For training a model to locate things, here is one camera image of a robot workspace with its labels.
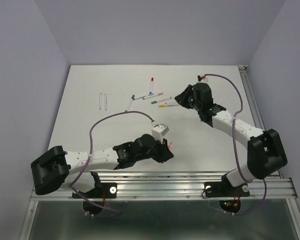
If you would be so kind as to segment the red capped marker pen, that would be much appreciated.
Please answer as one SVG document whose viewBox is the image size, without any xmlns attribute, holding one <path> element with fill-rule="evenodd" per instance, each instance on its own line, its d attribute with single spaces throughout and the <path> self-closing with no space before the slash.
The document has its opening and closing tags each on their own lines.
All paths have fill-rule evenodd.
<svg viewBox="0 0 300 240">
<path fill-rule="evenodd" d="M 154 78 L 152 77 L 149 85 L 149 95 L 153 93 Z"/>
</svg>

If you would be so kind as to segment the dark green capped marker pen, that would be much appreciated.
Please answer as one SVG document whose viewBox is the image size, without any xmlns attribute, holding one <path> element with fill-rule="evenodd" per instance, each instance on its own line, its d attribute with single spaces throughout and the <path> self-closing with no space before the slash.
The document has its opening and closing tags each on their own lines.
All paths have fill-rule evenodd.
<svg viewBox="0 0 300 240">
<path fill-rule="evenodd" d="M 133 94 L 133 95 L 131 96 L 131 98 L 129 99 L 129 102 L 128 102 L 126 108 L 125 108 L 125 112 L 128 112 L 128 111 L 129 111 L 129 109 L 130 109 L 130 107 L 131 107 L 131 105 L 132 105 L 132 103 L 133 103 L 134 100 L 135 100 L 135 95 Z"/>
</svg>

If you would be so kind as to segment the grey capped marker pen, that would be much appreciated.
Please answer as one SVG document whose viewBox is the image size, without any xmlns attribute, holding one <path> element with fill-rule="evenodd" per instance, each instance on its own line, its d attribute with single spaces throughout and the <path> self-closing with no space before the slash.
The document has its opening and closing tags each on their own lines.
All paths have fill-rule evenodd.
<svg viewBox="0 0 300 240">
<path fill-rule="evenodd" d="M 99 97 L 98 97 L 98 109 L 99 110 L 102 109 L 102 102 L 103 102 L 103 94 L 99 93 Z"/>
</svg>

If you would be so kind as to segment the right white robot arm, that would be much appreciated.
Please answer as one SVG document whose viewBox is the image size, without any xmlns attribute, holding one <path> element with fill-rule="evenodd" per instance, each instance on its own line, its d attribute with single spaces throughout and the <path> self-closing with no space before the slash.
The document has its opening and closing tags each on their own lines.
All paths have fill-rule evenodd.
<svg viewBox="0 0 300 240">
<path fill-rule="evenodd" d="M 287 165 L 279 133 L 236 119 L 225 107 L 214 103 L 207 83 L 188 85 L 174 99 L 180 106 L 196 110 L 202 122 L 226 133 L 234 143 L 242 144 L 247 150 L 245 164 L 224 174 L 220 181 L 207 182 L 205 194 L 208 198 L 232 197 L 247 183 L 263 180 Z"/>
</svg>

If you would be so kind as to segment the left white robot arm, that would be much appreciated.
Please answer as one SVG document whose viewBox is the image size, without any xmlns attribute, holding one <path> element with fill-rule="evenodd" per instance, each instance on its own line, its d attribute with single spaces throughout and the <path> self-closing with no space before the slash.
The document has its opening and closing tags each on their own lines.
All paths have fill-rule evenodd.
<svg viewBox="0 0 300 240">
<path fill-rule="evenodd" d="M 101 184 L 95 176 L 98 170 L 127 169 L 148 159 L 165 163 L 173 156 L 165 138 L 156 140 L 144 134 L 135 141 L 93 153 L 65 151 L 60 145 L 54 146 L 34 160 L 30 167 L 35 193 L 39 196 L 58 189 L 75 188 L 96 197 L 101 193 Z"/>
</svg>

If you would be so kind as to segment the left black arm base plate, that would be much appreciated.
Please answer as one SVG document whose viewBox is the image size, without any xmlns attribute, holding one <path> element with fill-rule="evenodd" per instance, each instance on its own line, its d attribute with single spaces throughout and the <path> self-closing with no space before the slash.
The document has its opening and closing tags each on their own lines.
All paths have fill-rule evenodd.
<svg viewBox="0 0 300 240">
<path fill-rule="evenodd" d="M 116 182 L 101 182 L 95 185 L 94 182 L 88 184 L 76 183 L 72 187 L 73 198 L 79 198 L 80 194 L 88 199 L 115 199 L 117 197 L 118 184 Z"/>
</svg>

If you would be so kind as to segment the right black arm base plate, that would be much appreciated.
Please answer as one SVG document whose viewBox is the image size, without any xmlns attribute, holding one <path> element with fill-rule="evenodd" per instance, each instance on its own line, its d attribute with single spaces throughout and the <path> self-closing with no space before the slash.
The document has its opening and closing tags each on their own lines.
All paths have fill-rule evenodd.
<svg viewBox="0 0 300 240">
<path fill-rule="evenodd" d="M 249 197 L 249 189 L 244 190 L 244 187 L 248 187 L 247 184 L 242 184 L 236 187 L 232 185 L 226 185 L 221 181 L 210 181 L 204 183 L 204 189 L 202 192 L 203 198 L 236 198 L 236 197 Z"/>
</svg>

